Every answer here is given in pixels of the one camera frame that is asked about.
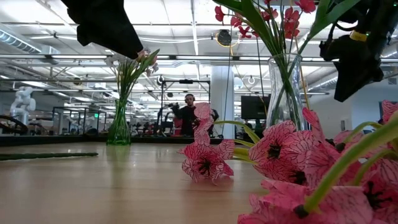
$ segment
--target white humanoid robot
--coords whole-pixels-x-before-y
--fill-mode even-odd
[[[36,101],[30,97],[32,92],[32,87],[19,87],[10,108],[11,117],[18,119],[24,125],[28,125],[29,112],[36,110]]]

